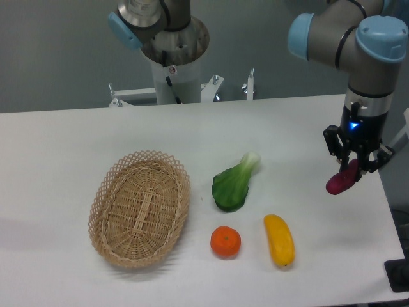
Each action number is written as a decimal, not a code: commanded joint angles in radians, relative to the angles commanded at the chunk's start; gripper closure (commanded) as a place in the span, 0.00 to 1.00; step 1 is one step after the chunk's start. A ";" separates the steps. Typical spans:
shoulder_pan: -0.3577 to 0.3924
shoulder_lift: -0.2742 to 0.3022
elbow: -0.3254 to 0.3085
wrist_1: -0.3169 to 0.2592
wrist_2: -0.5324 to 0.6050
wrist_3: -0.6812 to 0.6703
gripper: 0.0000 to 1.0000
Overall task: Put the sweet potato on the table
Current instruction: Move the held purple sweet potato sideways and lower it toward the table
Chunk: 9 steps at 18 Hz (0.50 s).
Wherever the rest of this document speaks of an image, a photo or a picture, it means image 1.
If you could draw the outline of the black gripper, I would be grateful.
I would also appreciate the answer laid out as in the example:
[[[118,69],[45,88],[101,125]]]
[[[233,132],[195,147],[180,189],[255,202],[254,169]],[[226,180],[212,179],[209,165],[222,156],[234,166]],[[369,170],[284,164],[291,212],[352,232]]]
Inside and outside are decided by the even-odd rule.
[[[366,97],[347,91],[340,127],[329,125],[323,131],[329,154],[340,165],[339,172],[348,168],[351,150],[357,152],[356,182],[364,173],[382,168],[395,154],[391,147],[380,145],[391,102],[392,95]],[[370,152],[375,150],[376,157],[370,161]]]

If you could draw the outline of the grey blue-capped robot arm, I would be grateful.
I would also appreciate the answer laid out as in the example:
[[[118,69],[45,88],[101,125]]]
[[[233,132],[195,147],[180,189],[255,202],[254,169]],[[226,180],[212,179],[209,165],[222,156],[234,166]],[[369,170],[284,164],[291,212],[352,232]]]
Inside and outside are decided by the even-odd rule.
[[[348,74],[341,122],[323,132],[340,164],[338,182],[358,182],[394,153],[382,143],[382,133],[406,57],[408,26],[383,15],[388,4],[336,1],[319,15],[299,15],[288,32],[290,53]]]

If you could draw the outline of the robot base joint blue cap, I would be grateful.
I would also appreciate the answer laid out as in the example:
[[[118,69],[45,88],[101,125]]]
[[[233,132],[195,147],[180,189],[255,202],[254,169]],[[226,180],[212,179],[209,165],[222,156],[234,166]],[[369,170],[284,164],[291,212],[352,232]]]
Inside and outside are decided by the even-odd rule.
[[[119,1],[108,16],[116,38],[162,65],[187,65],[205,54],[206,26],[192,16],[190,1]]]

